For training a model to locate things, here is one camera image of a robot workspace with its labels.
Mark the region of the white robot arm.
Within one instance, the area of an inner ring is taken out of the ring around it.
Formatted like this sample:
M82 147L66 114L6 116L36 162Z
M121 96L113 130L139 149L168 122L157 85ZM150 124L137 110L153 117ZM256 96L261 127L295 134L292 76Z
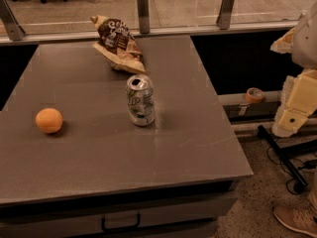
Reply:
M271 128L275 136L285 138L296 134L317 110L317 3L270 49L290 53L292 61L303 68L296 77L286 77Z

